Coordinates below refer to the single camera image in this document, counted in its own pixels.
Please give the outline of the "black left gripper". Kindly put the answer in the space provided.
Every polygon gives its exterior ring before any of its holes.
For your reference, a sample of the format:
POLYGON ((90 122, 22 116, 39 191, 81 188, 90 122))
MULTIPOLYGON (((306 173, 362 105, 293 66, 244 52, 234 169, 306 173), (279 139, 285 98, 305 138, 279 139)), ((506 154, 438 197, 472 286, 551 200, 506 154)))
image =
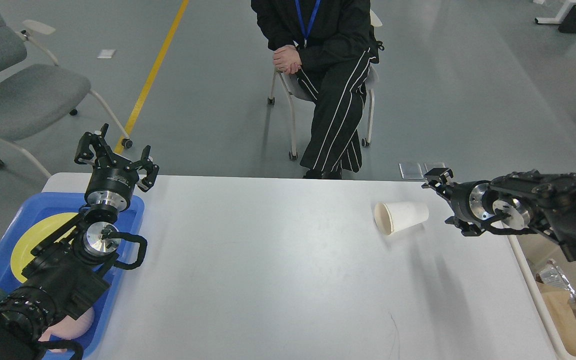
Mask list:
POLYGON ((151 159, 151 146, 146 145, 141 158, 130 162, 125 168, 117 168, 119 155, 114 153, 106 143, 105 136, 109 124, 105 123, 100 130, 85 132, 74 155, 74 162, 93 167, 90 181, 84 198, 87 205, 109 205, 118 212, 128 209, 135 186, 144 193, 150 191, 156 182, 160 167, 151 159), (144 170, 145 176, 139 178, 138 171, 144 170))

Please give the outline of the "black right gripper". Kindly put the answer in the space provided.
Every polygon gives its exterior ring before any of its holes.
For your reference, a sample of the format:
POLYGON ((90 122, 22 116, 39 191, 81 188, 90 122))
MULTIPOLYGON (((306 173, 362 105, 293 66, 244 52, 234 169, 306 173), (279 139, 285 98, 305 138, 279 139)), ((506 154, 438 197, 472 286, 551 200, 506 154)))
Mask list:
POLYGON ((487 231, 486 221, 494 216, 489 197, 489 181, 458 183, 449 167, 434 167, 423 175, 422 189, 432 189, 442 199, 450 199, 455 215, 445 224, 453 225, 464 237, 478 237, 487 231))

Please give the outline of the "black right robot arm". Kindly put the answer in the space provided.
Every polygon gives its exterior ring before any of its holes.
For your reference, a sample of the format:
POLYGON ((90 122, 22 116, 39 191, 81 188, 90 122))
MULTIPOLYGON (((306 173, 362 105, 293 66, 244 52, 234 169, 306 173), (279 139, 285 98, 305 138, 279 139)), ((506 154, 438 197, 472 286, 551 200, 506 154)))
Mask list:
POLYGON ((576 172, 512 172, 492 180, 458 183, 450 168, 429 170, 423 188, 434 190, 453 215, 446 219, 466 237, 538 234, 576 262, 576 172))

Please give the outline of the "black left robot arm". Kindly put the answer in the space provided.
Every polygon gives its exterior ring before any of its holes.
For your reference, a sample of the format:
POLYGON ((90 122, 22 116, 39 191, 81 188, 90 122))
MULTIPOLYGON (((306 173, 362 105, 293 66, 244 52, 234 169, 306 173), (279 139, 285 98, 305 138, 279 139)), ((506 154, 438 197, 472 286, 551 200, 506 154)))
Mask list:
POLYGON ((53 349, 82 359, 78 342, 42 341, 41 335, 64 317, 78 319, 92 308, 110 287, 104 276, 112 267, 130 271, 146 257, 147 240, 119 231, 115 222, 130 207, 135 187, 147 192, 154 186, 159 166, 150 146, 137 161, 114 153, 105 141, 108 128, 85 132, 78 142, 74 162, 93 167, 84 205, 30 251, 25 282, 0 301, 0 360, 41 360, 53 349))

